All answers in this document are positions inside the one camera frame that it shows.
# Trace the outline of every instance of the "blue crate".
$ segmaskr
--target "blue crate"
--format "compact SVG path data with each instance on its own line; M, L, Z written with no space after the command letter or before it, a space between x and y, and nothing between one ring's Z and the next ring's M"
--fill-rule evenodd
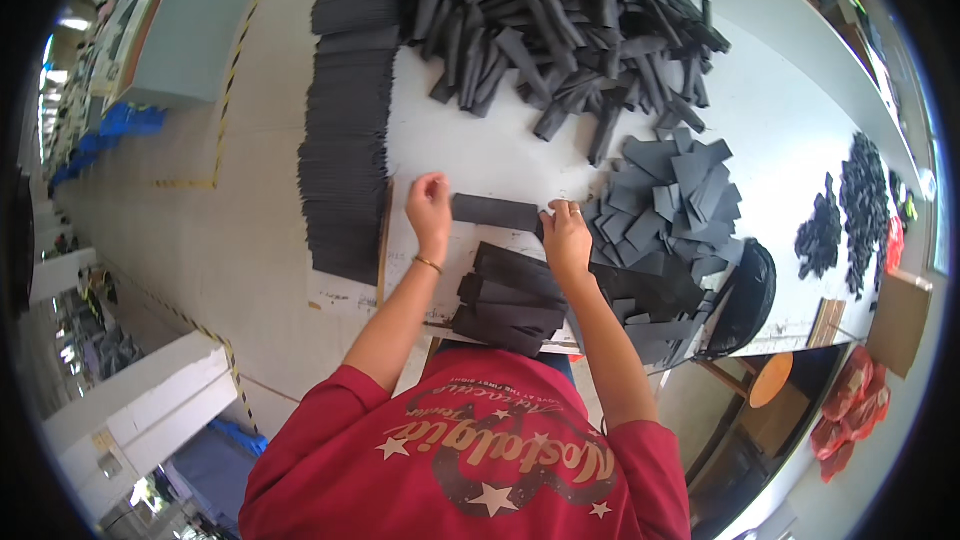
M157 107L138 108L130 104L115 104L100 122L101 136L137 134L149 136L159 133L167 112Z

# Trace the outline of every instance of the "white pillar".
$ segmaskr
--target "white pillar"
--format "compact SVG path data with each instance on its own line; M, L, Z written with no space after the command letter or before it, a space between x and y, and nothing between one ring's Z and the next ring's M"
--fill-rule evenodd
M236 398L224 347L194 331L67 404L43 432L92 525Z
M97 263L96 249L82 248L62 257L48 258L33 266L33 286L30 303L39 303L77 288L77 274L81 269Z

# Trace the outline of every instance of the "pile of gray fabric pieces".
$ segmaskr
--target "pile of gray fabric pieces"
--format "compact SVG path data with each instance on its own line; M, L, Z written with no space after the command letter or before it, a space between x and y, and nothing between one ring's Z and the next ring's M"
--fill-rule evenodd
M430 96L457 96L461 110L486 117L498 84L520 71L524 101L544 113L534 134L549 142L569 115L599 121L588 153L611 147L623 109L654 113L657 130L705 126L691 105L710 106L704 75L731 45L708 0L417 0L409 42L445 71Z
M740 193L723 163L733 154L686 127L657 141L628 137L623 154L582 207L591 270L643 363L673 366L716 306L703 278L743 256L744 241L732 238Z
M313 269L375 286L387 192L396 0L317 0L299 189Z

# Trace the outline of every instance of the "worker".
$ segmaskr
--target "worker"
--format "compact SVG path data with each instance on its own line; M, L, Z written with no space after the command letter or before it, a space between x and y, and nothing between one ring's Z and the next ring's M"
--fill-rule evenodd
M589 270L580 207L550 208L543 248L580 323L606 435L564 373L489 347L438 351L391 399L448 254L450 183L428 173L407 198L410 269L253 466L245 540L690 538L677 437Z

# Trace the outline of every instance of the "table leg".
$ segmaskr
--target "table leg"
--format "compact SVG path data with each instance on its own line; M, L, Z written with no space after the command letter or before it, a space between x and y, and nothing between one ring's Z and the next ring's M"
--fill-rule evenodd
M730 390L733 390L743 398L747 398L749 388L744 385L743 381L740 381L708 360L698 360L696 363L698 366L701 366L713 374L713 377L723 382Z

